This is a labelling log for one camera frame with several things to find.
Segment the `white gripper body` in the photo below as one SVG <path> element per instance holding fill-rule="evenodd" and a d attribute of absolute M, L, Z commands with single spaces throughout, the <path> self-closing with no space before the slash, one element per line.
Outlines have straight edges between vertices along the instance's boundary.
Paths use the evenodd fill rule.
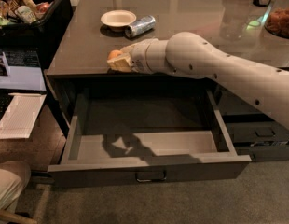
<path fill-rule="evenodd" d="M 158 52 L 156 44 L 158 40 L 146 39 L 133 45 L 130 51 L 132 68 L 142 74 L 154 74 L 157 72 Z"/>

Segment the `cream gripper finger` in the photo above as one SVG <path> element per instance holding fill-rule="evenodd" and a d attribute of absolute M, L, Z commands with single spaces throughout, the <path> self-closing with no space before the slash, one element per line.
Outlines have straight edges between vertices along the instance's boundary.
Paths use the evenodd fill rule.
<path fill-rule="evenodd" d="M 112 70 L 119 72 L 131 72 L 133 70 L 133 64 L 129 55 L 119 55 L 115 58 L 107 61 L 108 65 Z"/>
<path fill-rule="evenodd" d="M 121 48 L 120 51 L 123 53 L 129 53 L 133 50 L 134 47 L 135 47 L 135 44 L 131 44 L 131 45 Z"/>

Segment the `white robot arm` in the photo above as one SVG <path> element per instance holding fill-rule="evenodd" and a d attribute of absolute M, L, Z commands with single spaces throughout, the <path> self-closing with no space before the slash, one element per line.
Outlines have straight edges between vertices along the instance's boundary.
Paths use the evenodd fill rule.
<path fill-rule="evenodd" d="M 107 63 L 126 73 L 206 77 L 289 130 L 289 72 L 224 53 L 199 35 L 146 39 L 111 51 Z"/>

